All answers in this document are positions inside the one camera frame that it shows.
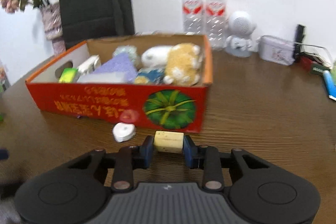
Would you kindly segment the wine cork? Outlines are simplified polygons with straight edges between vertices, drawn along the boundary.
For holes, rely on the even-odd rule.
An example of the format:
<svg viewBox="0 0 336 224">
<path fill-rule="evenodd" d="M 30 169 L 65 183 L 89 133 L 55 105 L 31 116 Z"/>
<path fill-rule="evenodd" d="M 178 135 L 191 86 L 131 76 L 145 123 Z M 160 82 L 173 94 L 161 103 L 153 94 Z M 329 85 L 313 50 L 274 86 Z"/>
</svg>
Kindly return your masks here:
<svg viewBox="0 0 336 224">
<path fill-rule="evenodd" d="M 182 132 L 156 131 L 154 146 L 158 152 L 182 153 L 183 137 Z"/>
</svg>

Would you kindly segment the iridescent plastic bag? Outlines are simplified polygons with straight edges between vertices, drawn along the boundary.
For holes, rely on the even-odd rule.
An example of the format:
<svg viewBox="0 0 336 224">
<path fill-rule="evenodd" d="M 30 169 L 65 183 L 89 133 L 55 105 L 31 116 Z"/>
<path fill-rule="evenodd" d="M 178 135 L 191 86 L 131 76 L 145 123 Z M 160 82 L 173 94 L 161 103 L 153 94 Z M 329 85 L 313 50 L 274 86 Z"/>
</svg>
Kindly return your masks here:
<svg viewBox="0 0 336 224">
<path fill-rule="evenodd" d="M 127 46 L 118 46 L 116 48 L 116 50 L 113 53 L 113 57 L 122 54 L 122 53 L 126 53 L 127 56 L 129 57 L 130 61 L 133 63 L 133 65 L 135 67 L 139 66 L 140 64 L 140 58 L 137 52 L 137 47 L 136 46 L 131 46 L 131 45 L 127 45 Z"/>
</svg>

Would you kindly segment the white tape measure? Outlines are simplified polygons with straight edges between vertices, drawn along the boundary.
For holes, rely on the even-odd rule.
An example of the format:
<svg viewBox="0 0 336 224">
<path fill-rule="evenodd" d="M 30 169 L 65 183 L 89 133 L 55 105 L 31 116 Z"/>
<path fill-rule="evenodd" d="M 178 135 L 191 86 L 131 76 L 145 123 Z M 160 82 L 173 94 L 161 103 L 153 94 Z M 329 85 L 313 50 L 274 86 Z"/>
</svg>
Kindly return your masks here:
<svg viewBox="0 0 336 224">
<path fill-rule="evenodd" d="M 136 127 L 134 124 L 120 122 L 113 127 L 112 134 L 118 143 L 129 141 L 136 134 Z"/>
</svg>

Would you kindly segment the yellow plush toy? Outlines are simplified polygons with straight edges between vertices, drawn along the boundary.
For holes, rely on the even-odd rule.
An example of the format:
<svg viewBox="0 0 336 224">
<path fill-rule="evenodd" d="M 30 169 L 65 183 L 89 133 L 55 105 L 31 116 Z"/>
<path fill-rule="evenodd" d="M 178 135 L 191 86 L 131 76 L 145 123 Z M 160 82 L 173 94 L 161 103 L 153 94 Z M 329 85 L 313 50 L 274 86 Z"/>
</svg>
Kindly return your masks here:
<svg viewBox="0 0 336 224">
<path fill-rule="evenodd" d="M 201 48 L 193 43 L 173 46 L 167 57 L 163 82 L 167 85 L 193 86 L 201 79 Z"/>
</svg>

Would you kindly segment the purple knitted cloth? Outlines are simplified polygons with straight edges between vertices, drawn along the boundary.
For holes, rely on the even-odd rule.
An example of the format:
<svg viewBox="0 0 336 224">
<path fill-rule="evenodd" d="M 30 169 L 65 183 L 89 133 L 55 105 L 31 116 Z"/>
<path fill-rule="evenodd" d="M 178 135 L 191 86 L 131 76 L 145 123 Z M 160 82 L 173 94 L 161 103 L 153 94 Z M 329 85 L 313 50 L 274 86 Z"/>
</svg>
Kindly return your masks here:
<svg viewBox="0 0 336 224">
<path fill-rule="evenodd" d="M 128 54 L 123 52 L 114 56 L 93 71 L 93 74 L 123 73 L 127 83 L 132 83 L 137 77 L 137 69 L 133 65 Z"/>
</svg>

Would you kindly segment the white plush toy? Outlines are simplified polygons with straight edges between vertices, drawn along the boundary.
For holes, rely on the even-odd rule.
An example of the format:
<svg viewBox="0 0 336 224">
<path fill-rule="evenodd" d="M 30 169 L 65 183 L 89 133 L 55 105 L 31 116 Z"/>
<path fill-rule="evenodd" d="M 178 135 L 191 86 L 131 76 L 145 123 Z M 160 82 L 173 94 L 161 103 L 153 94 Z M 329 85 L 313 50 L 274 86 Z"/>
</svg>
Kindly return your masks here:
<svg viewBox="0 0 336 224">
<path fill-rule="evenodd" d="M 172 46 L 155 46 L 146 50 L 141 56 L 145 68 L 163 68 L 167 64 L 168 54 Z"/>
</svg>

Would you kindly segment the green yellow packet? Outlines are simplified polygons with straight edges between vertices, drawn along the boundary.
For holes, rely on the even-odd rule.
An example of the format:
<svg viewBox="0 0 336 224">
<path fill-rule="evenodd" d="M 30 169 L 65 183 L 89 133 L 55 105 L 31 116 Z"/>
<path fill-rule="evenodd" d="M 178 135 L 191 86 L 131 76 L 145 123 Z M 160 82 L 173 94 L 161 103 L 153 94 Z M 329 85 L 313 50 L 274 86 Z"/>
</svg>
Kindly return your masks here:
<svg viewBox="0 0 336 224">
<path fill-rule="evenodd" d="M 59 83 L 73 83 L 77 77 L 76 68 L 66 68 L 60 76 Z"/>
</svg>

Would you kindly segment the clear water bottle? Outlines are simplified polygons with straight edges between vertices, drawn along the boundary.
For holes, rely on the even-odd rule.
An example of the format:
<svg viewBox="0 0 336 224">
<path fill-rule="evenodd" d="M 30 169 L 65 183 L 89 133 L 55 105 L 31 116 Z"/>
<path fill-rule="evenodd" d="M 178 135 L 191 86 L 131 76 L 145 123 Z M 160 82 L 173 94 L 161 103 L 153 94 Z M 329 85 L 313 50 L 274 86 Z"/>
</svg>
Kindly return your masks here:
<svg viewBox="0 0 336 224">
<path fill-rule="evenodd" d="M 224 47 L 224 29 L 226 21 L 227 0 L 206 0 L 205 28 L 209 42 L 213 49 Z"/>
<path fill-rule="evenodd" d="M 183 30 L 185 33 L 203 32 L 203 0 L 182 0 Z"/>
</svg>

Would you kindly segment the white round robot toy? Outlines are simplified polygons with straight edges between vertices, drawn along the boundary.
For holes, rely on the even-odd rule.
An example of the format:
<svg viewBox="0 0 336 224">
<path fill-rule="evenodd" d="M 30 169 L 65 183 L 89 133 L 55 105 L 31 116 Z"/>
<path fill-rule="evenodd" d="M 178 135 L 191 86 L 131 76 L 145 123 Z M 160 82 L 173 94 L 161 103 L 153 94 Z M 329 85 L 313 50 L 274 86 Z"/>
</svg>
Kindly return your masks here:
<svg viewBox="0 0 336 224">
<path fill-rule="evenodd" d="M 246 11 L 234 11 L 227 21 L 228 34 L 224 50 L 236 57 L 246 58 L 252 54 L 252 34 L 256 24 Z"/>
</svg>

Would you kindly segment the red small box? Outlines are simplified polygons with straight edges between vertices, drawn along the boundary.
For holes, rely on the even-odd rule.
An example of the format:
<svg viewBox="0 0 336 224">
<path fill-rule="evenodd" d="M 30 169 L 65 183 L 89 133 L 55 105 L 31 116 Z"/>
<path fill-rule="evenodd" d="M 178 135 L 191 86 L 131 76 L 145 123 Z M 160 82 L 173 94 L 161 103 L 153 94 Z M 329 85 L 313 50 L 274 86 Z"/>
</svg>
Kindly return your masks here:
<svg viewBox="0 0 336 224">
<path fill-rule="evenodd" d="M 300 57 L 299 63 L 302 66 L 302 68 L 307 72 L 310 72 L 313 65 L 315 64 L 313 60 L 305 56 Z"/>
</svg>

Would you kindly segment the left clear water bottle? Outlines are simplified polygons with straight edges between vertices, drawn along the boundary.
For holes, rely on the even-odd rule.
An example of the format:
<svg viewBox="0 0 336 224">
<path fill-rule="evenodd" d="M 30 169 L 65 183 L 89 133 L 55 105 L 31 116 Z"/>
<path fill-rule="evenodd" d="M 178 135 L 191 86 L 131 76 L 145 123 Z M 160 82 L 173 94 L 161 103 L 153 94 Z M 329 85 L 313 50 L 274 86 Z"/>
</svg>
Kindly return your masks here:
<svg viewBox="0 0 336 224">
<path fill-rule="evenodd" d="M 203 0 L 182 0 L 183 30 L 185 33 L 203 32 Z"/>
</svg>

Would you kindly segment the blue white tube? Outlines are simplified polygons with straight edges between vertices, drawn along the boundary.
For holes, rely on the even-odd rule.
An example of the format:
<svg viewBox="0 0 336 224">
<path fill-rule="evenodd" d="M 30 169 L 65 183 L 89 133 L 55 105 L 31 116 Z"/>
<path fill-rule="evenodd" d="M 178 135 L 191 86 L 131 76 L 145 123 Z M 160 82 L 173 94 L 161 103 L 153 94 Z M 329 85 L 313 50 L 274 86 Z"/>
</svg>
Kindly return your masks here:
<svg viewBox="0 0 336 224">
<path fill-rule="evenodd" d="M 336 101 L 336 87 L 330 71 L 323 71 L 323 79 L 325 82 L 328 97 L 331 100 Z"/>
</svg>

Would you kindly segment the black paper shopping bag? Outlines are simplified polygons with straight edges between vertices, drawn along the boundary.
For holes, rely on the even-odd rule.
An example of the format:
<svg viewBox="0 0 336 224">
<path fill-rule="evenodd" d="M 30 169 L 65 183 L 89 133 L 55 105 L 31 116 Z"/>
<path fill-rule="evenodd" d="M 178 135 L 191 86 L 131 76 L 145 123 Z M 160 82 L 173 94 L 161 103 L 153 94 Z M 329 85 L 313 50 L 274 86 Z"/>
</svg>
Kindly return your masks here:
<svg viewBox="0 0 336 224">
<path fill-rule="evenodd" d="M 131 0 L 59 0 L 66 49 L 95 38 L 135 33 Z"/>
</svg>

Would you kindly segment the pink mottled ceramic vase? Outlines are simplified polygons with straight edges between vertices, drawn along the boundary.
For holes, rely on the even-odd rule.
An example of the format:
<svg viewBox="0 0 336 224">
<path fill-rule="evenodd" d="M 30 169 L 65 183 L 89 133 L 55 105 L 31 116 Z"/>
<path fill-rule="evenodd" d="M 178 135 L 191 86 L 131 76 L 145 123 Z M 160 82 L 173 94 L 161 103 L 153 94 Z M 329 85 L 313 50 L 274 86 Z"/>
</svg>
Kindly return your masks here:
<svg viewBox="0 0 336 224">
<path fill-rule="evenodd" d="M 54 55 L 57 56 L 66 51 L 59 2 L 42 7 L 40 11 L 46 39 L 51 41 Z"/>
</svg>

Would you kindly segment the black upright device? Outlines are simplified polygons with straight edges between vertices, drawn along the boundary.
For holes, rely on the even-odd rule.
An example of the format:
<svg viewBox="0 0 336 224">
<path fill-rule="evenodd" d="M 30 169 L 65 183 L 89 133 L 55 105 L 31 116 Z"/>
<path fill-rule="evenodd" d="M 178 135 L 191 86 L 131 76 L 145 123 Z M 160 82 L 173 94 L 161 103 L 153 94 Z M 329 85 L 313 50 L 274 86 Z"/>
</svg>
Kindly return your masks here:
<svg viewBox="0 0 336 224">
<path fill-rule="evenodd" d="M 305 28 L 305 26 L 298 24 L 295 29 L 293 58 L 296 63 L 300 60 L 301 46 L 305 37 Z"/>
</svg>

